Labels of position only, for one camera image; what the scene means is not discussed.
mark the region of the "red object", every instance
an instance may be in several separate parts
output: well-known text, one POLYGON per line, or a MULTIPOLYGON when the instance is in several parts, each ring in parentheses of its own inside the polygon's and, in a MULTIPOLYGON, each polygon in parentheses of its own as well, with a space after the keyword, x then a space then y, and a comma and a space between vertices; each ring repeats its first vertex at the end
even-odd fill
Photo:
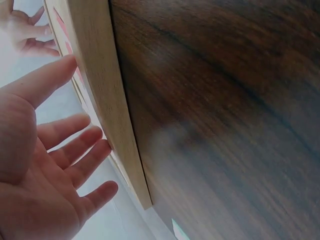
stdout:
MULTIPOLYGON (((66 39, 69 41, 69 42, 67 42, 67 41, 65 42, 66 49, 68 50, 69 54, 73 54, 74 51, 72 50, 72 47, 70 45, 70 38, 69 38, 69 34, 68 34, 68 31, 67 31, 66 25, 65 25, 64 21, 62 20, 62 18, 60 17, 60 15, 57 12, 57 10, 55 8, 53 10, 54 10, 55 15, 56 15, 56 20, 58 21, 60 27, 62 28, 62 30, 63 30, 63 32, 64 32, 64 34, 66 36, 66 39)), ((75 74, 78 76, 80 81, 84 84, 84 80, 83 80, 83 78, 81 76, 79 68, 76 69, 75 74)))

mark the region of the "wood grain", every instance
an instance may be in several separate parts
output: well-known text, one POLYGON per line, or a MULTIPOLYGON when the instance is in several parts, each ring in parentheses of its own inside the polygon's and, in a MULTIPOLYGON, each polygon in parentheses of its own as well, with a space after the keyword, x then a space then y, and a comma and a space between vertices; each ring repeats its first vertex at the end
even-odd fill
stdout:
POLYGON ((108 2, 59 0, 59 6, 89 98, 111 144, 112 160, 147 209, 152 203, 130 121, 108 2))
POLYGON ((112 0, 154 207, 192 240, 320 239, 320 1, 112 0))

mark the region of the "palm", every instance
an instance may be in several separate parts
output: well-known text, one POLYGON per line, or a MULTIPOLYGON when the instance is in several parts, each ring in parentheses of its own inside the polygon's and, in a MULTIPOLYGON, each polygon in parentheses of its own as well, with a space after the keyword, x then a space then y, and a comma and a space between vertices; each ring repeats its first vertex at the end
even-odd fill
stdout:
MULTIPOLYGON (((65 74, 76 66, 70 67, 67 59, 57 67, 65 74)), ((87 196, 77 194, 111 149, 101 140, 101 129, 90 127, 51 151, 86 128, 90 119, 78 114, 36 127, 38 100, 19 94, 15 89, 22 85, 18 82, 0 91, 0 113, 5 113, 0 114, 0 234, 12 240, 70 239, 118 190, 116 183, 109 181, 87 196)))

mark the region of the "light wooden edge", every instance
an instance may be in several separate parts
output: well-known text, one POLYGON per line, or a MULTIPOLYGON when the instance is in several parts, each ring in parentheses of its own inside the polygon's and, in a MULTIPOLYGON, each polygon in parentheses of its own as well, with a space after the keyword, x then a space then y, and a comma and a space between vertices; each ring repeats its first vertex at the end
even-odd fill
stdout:
POLYGON ((152 206, 123 87, 108 1, 66 0, 66 28, 115 162, 144 209, 152 206))
MULTIPOLYGON (((60 56, 63 56, 62 51, 61 51, 61 47, 60 47, 59 42, 58 42, 57 35, 56 35, 55 31, 54 31, 54 27, 53 27, 53 24, 52 24, 52 21, 51 21, 51 17, 49 15, 47 0, 43 0, 43 6, 44 6, 44 11, 45 11, 45 13, 47 15, 47 18, 48 18, 49 26, 50 26, 50 28, 52 30, 52 35, 53 35, 53 39, 54 39, 55 44, 56 44, 56 48, 57 48, 60 56)), ((80 96, 79 96, 79 94, 80 94, 79 87, 77 86, 77 83, 74 80, 72 80, 72 85, 73 85, 73 90, 75 91, 76 96, 78 97, 78 100, 81 102, 81 99, 80 99, 80 96)))

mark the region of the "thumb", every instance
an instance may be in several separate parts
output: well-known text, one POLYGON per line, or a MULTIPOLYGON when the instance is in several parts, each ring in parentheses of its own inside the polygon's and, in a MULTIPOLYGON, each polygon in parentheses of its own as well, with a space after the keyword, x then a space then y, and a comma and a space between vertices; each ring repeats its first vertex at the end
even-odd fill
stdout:
POLYGON ((22 30, 22 36, 25 39, 36 39, 36 38, 45 37, 51 34, 52 32, 51 32, 50 26, 48 25, 45 25, 45 26, 27 25, 27 26, 24 26, 22 30))
POLYGON ((26 174, 36 141, 36 114, 23 98, 0 94, 0 182, 17 184, 26 174))

